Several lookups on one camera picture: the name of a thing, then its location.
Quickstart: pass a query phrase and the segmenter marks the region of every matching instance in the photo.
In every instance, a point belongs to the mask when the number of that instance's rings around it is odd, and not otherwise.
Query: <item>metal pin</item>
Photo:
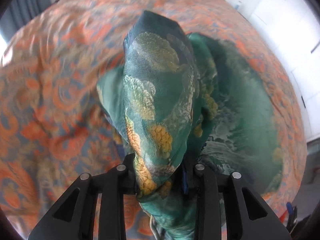
[[[126,166],[123,165],[123,164],[120,164],[120,165],[117,166],[117,170],[118,171],[124,171],[125,169],[126,169]]]
[[[201,163],[198,163],[198,164],[196,164],[196,169],[197,169],[198,171],[202,171],[202,170],[204,170],[204,165],[201,164]]]
[[[80,179],[82,179],[82,180],[89,179],[89,177],[90,177],[90,174],[89,174],[89,173],[82,173],[82,174],[80,175]]]
[[[234,177],[235,179],[239,179],[239,178],[241,178],[241,174],[239,172],[235,171],[232,173],[232,177]]]

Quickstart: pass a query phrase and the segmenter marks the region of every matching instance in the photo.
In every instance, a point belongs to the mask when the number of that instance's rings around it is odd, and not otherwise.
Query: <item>green cloth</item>
[[[193,239],[196,197],[173,174],[185,153],[275,191],[282,162],[262,81],[235,46],[145,11],[124,40],[125,64],[99,80],[108,119],[135,151],[138,200],[164,238]]]

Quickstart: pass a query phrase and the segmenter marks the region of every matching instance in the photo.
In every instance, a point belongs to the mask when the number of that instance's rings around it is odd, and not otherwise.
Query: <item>gray curtain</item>
[[[21,27],[50,5],[50,0],[12,0],[0,20],[0,35],[8,43]]]

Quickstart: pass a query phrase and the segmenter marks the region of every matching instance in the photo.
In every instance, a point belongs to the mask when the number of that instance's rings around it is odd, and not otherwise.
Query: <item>shiny green fabric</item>
[[[156,235],[192,239],[196,197],[174,173],[185,155],[260,193],[275,191],[282,163],[262,81],[235,46],[145,11],[124,40],[125,64],[99,80],[108,119],[136,153],[138,200]]]

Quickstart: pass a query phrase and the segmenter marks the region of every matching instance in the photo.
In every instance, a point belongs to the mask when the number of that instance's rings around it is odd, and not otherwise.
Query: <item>orange flower pattern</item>
[[[123,39],[144,9],[236,44],[257,71],[274,108],[283,152],[278,216],[299,189],[306,142],[292,85],[258,33],[223,0],[60,0],[12,38],[0,68],[0,206],[26,239],[82,173],[121,163],[124,151],[96,92],[103,73],[124,62]],[[127,236],[149,239],[135,201]]]

